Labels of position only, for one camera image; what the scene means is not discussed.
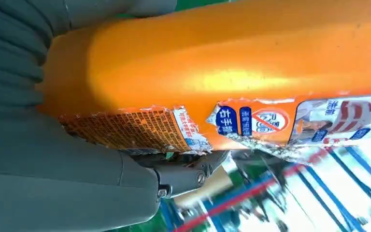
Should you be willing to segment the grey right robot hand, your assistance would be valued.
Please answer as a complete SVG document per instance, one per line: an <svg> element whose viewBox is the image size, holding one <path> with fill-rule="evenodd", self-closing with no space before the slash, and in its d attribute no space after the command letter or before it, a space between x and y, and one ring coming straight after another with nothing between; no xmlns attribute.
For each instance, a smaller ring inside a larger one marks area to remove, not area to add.
<svg viewBox="0 0 371 232"><path fill-rule="evenodd" d="M0 0L0 232L102 232L150 220L161 190L196 189L224 161L216 151L182 172L69 136L41 114L35 85L52 40L118 14L159 16L175 0Z"/></svg>

